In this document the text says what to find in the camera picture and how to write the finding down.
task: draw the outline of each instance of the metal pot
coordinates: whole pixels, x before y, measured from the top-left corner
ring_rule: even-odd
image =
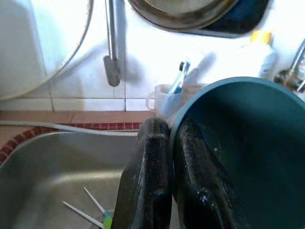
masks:
[[[226,14],[238,0],[129,0],[133,9],[157,27],[200,29]]]

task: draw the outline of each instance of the sink basin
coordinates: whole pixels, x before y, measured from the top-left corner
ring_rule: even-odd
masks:
[[[82,133],[52,133],[22,144],[0,167],[1,228],[96,229],[62,201],[101,220],[86,187],[113,213],[122,170],[136,148],[136,137]],[[171,229],[178,228],[174,203]]]

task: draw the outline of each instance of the red tile border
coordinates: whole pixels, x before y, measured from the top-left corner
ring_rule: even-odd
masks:
[[[2,164],[6,159],[6,156],[4,154],[0,154],[0,164]]]
[[[5,146],[7,146],[7,147],[9,147],[9,148],[11,148],[11,149],[15,149],[15,148],[18,146],[18,144],[17,144],[17,142],[14,141],[14,140],[9,140],[9,141],[6,143]]]
[[[101,123],[100,130],[109,130],[109,123]]]
[[[7,156],[10,155],[10,153],[12,152],[13,150],[11,148],[8,148],[6,146],[2,147],[1,149],[1,152],[6,154]]]
[[[75,126],[78,128],[94,129],[94,130],[137,130],[141,123],[77,123],[63,124]],[[35,126],[31,130],[26,130],[23,133],[13,137],[0,150],[0,165],[5,161],[8,155],[24,141],[33,137],[48,133],[57,132],[59,130],[47,127]]]
[[[15,137],[13,137],[13,138],[14,138],[15,141],[16,141],[17,143],[19,143],[19,144],[25,141],[25,138],[24,138],[22,135],[17,135],[17,136],[15,136]]]
[[[26,140],[29,140],[34,137],[31,130],[24,131],[22,134]]]

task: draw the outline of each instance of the white cup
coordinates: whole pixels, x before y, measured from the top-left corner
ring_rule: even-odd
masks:
[[[170,84],[155,86],[155,91],[150,93],[146,99],[147,108],[164,120],[169,120],[182,106],[182,93],[168,94],[170,87]],[[155,98],[154,109],[149,107],[149,101],[153,98]]]

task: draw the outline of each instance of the faucet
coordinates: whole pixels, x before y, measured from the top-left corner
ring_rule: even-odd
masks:
[[[107,16],[107,38],[108,53],[104,56],[104,65],[107,75],[107,81],[110,86],[116,87],[120,84],[120,69],[118,67],[118,58],[116,54],[116,38],[114,23],[114,5],[113,0],[105,0]]]
[[[304,55],[305,55],[305,39],[303,40],[301,46],[299,47],[295,55],[294,61],[291,64],[291,67],[289,69],[280,71],[274,77],[274,82],[283,84],[291,91],[297,91],[303,93],[305,91],[305,78],[300,79],[298,77],[298,73],[299,73],[298,66]]]

